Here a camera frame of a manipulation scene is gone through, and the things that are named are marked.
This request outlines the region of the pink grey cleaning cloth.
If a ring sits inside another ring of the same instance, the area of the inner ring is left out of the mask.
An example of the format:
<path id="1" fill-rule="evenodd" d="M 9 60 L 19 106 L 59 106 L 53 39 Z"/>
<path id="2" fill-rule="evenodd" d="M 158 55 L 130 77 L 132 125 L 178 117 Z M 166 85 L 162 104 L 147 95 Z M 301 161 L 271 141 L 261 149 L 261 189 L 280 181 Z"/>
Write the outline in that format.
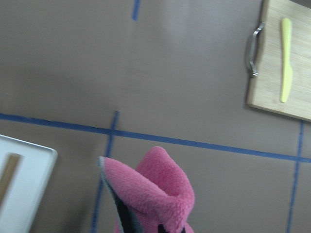
<path id="1" fill-rule="evenodd" d="M 136 169 L 100 157 L 103 183 L 116 208 L 116 233 L 191 233 L 195 195 L 185 172 L 162 147 L 151 148 Z"/>

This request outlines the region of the white rectangular tray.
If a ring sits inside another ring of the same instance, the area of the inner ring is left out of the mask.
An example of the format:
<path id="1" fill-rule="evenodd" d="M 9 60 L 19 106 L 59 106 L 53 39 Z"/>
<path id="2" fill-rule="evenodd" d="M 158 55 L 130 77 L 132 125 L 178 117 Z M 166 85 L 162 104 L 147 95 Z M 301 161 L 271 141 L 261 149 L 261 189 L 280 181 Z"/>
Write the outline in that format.
<path id="1" fill-rule="evenodd" d="M 0 137 L 0 172 L 9 156 L 17 154 L 18 164 L 0 201 L 0 231 L 27 233 L 33 224 L 54 168 L 57 151 L 5 135 Z"/>

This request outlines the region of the bamboo cutting board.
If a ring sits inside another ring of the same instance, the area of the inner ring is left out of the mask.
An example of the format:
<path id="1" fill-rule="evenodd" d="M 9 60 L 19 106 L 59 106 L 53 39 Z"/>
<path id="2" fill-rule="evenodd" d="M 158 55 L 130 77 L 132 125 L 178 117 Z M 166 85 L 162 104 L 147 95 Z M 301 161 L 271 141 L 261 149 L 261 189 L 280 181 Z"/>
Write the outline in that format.
<path id="1" fill-rule="evenodd" d="M 289 97 L 281 102 L 283 46 L 281 21 L 292 22 Z M 249 50 L 249 106 L 310 121 L 311 119 L 311 10 L 290 0 L 265 0 Z"/>

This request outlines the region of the yellow plastic knife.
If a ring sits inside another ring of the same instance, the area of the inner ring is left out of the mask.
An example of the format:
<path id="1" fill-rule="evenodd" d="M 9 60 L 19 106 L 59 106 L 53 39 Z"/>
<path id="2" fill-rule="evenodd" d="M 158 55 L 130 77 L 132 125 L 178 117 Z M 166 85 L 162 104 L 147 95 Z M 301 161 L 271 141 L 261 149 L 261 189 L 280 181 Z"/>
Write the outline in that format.
<path id="1" fill-rule="evenodd" d="M 282 33 L 282 90 L 280 101 L 286 103 L 293 81 L 293 69 L 290 62 L 291 55 L 291 42 L 292 42 L 292 21 L 289 18 L 283 18 L 281 21 L 281 33 Z"/>

